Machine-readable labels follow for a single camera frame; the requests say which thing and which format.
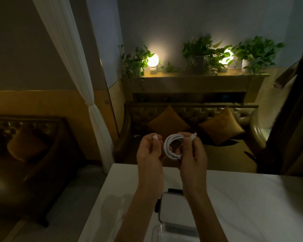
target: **hand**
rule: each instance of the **hand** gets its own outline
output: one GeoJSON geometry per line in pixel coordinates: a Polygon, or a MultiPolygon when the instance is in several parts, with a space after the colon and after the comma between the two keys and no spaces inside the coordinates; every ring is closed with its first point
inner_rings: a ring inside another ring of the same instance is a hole
{"type": "Polygon", "coordinates": [[[182,141],[182,160],[179,166],[186,198],[196,199],[199,195],[207,195],[206,170],[207,156],[200,138],[191,141],[191,133],[179,132],[185,138],[182,141]]]}
{"type": "Polygon", "coordinates": [[[155,202],[164,190],[163,144],[162,136],[151,133],[142,138],[137,151],[139,178],[137,190],[144,192],[145,195],[151,195],[155,202]]]}

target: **sheer curtain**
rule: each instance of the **sheer curtain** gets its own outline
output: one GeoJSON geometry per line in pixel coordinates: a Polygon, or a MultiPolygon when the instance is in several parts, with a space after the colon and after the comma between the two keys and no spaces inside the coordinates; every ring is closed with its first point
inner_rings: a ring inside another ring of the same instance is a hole
{"type": "Polygon", "coordinates": [[[76,88],[89,107],[89,114],[103,169],[108,173],[114,163],[113,143],[102,115],[94,104],[94,94],[83,47],[69,0],[32,0],[65,64],[76,88]]]}

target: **mustard pillow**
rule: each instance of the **mustard pillow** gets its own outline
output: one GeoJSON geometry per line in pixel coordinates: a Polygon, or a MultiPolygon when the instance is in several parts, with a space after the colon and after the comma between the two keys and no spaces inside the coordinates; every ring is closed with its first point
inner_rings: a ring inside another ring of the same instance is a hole
{"type": "Polygon", "coordinates": [[[31,129],[22,126],[8,142],[7,149],[14,158],[29,161],[46,150],[47,146],[33,134],[31,129]]]}
{"type": "Polygon", "coordinates": [[[199,126],[209,134],[216,145],[245,132],[229,108],[225,108],[215,117],[200,123],[199,126]]]}
{"type": "Polygon", "coordinates": [[[147,123],[151,129],[163,137],[163,140],[178,132],[184,132],[190,126],[169,105],[158,117],[147,123]]]}

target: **lamp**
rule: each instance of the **lamp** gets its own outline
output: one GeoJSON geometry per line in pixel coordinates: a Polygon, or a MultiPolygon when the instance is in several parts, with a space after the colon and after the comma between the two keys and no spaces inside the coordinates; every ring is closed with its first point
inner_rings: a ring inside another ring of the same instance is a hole
{"type": "Polygon", "coordinates": [[[226,49],[225,52],[230,53],[230,56],[225,57],[223,60],[219,60],[219,63],[221,63],[225,66],[224,68],[220,67],[219,72],[227,72],[228,66],[226,66],[226,65],[230,62],[230,60],[233,60],[233,57],[234,57],[234,54],[233,54],[233,52],[230,51],[230,49],[226,49]]]}
{"type": "Polygon", "coordinates": [[[157,65],[159,58],[157,54],[154,54],[151,58],[148,58],[148,66],[150,67],[150,74],[157,74],[157,65]]]}

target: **tufted leather sofa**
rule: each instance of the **tufted leather sofa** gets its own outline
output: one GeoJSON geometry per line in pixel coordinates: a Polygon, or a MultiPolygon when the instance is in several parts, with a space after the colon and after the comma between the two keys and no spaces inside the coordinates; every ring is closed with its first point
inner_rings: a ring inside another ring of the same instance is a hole
{"type": "MultiPolygon", "coordinates": [[[[114,150],[116,162],[136,163],[135,155],[142,136],[153,132],[147,126],[147,122],[159,116],[168,105],[168,103],[126,103],[125,121],[114,150]]],[[[252,156],[257,156],[266,146],[266,139],[258,125],[258,106],[216,103],[171,103],[171,106],[191,126],[188,131],[198,133],[208,155],[209,169],[257,172],[257,163],[252,156]],[[215,146],[198,124],[214,117],[228,105],[245,133],[234,137],[234,140],[215,146]]],[[[174,167],[177,166],[177,162],[166,159],[164,166],[174,167]]]]}
{"type": "Polygon", "coordinates": [[[0,152],[0,215],[48,225],[45,214],[85,158],[61,118],[0,116],[1,144],[6,146],[21,126],[32,129],[49,150],[32,162],[0,152]]]}

